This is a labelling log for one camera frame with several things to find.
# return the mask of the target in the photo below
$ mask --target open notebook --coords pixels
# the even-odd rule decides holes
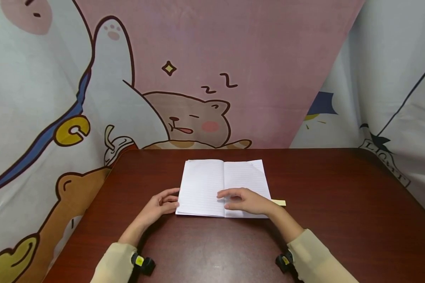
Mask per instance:
[[[178,215],[227,218],[266,218],[244,211],[224,208],[229,199],[217,199],[217,192],[246,187],[271,199],[264,175],[263,161],[224,162],[222,160],[188,160],[179,191]]]

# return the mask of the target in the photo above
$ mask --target beige sleeve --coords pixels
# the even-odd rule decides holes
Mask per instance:
[[[127,283],[134,269],[130,261],[137,248],[129,244],[113,243],[96,266],[90,283]]]
[[[288,248],[299,279],[305,283],[358,283],[310,230],[290,242]]]

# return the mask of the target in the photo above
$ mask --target fabric backdrop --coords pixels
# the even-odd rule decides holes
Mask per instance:
[[[361,147],[425,208],[425,0],[362,4],[0,0],[0,283],[128,149]]]

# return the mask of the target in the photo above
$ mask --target dark red table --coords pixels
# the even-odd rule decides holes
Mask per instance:
[[[89,282],[108,246],[147,200],[178,187],[184,161],[263,159],[274,199],[361,283],[425,282],[425,211],[362,149],[131,150],[112,169],[45,282]],[[157,267],[138,282],[293,282],[269,220],[168,215],[144,238]]]

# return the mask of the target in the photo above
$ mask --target brown bear illustration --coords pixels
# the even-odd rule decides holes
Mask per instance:
[[[203,101],[173,92],[149,92],[144,97],[161,117],[171,140],[198,141],[218,148],[230,138],[227,101]]]
[[[73,226],[73,219],[84,215],[109,172],[109,168],[102,167],[85,174],[69,172],[58,178],[55,188],[58,202],[39,229],[39,244],[31,265],[16,283],[42,282],[66,227]]]

